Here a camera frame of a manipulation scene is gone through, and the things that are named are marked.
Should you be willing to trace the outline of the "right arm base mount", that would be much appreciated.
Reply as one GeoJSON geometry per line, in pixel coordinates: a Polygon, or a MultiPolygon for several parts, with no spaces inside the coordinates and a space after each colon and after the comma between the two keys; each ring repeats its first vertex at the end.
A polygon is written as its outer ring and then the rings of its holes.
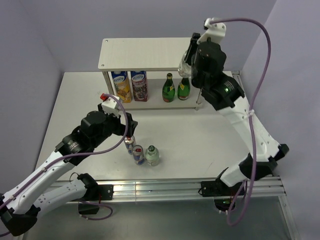
{"type": "Polygon", "coordinates": [[[232,187],[228,187],[220,180],[202,181],[198,194],[202,197],[224,197],[214,200],[214,205],[219,211],[226,212],[241,185],[242,183],[239,182],[232,187]]]}

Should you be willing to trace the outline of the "clear bottle green cap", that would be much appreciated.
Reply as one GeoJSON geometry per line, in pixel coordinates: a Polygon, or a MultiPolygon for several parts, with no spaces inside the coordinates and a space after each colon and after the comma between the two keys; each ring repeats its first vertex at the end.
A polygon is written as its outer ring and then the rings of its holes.
{"type": "Polygon", "coordinates": [[[145,159],[150,166],[155,167],[160,161],[159,150],[154,145],[150,145],[145,151],[145,159]]]}
{"type": "Polygon", "coordinates": [[[187,51],[184,52],[180,63],[178,65],[178,74],[182,77],[182,78],[190,78],[192,75],[192,67],[185,61],[187,55],[187,51]]]}

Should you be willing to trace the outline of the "green glass bottle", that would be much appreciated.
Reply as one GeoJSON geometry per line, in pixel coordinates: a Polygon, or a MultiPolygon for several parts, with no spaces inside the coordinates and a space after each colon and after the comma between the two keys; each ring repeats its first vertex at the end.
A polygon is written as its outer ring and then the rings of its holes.
{"type": "Polygon", "coordinates": [[[174,100],[175,94],[176,94],[176,89],[173,82],[173,75],[172,73],[168,73],[166,75],[166,81],[162,87],[162,99],[166,103],[170,103],[174,100]]]}
{"type": "Polygon", "coordinates": [[[184,101],[187,100],[191,91],[190,80],[188,78],[182,78],[177,89],[178,99],[184,101]]]}

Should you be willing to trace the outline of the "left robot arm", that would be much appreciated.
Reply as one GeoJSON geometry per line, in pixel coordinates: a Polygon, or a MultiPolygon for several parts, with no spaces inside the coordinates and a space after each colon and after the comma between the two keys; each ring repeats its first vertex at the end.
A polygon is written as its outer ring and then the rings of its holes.
{"type": "Polygon", "coordinates": [[[100,188],[88,173],[60,188],[47,191],[58,178],[79,165],[111,135],[131,137],[138,122],[130,113],[126,123],[110,110],[89,112],[71,134],[65,136],[47,160],[23,182],[0,197],[0,219],[8,233],[19,236],[30,230],[46,213],[73,200],[97,200],[100,188]]]}

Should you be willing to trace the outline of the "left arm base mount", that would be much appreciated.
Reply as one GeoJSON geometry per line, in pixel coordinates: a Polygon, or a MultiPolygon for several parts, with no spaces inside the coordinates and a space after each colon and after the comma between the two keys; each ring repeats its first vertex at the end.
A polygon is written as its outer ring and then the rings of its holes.
{"type": "Polygon", "coordinates": [[[79,216],[88,221],[102,221],[110,218],[113,214],[113,208],[103,203],[113,199],[114,186],[112,184],[98,185],[89,190],[83,198],[78,201],[77,210],[79,216]],[[109,210],[107,216],[94,217],[101,208],[109,210]]]}

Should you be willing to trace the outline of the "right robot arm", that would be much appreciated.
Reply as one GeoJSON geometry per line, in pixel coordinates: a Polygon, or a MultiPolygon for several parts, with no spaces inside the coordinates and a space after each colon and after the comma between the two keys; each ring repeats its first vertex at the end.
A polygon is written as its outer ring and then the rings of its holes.
{"type": "Polygon", "coordinates": [[[278,161],[289,152],[287,144],[276,141],[257,118],[243,88],[223,72],[226,54],[209,37],[200,40],[193,33],[184,62],[191,68],[191,84],[200,89],[201,96],[222,115],[238,133],[248,148],[239,162],[227,167],[216,178],[217,191],[229,194],[244,180],[258,181],[271,175],[278,161]]]}

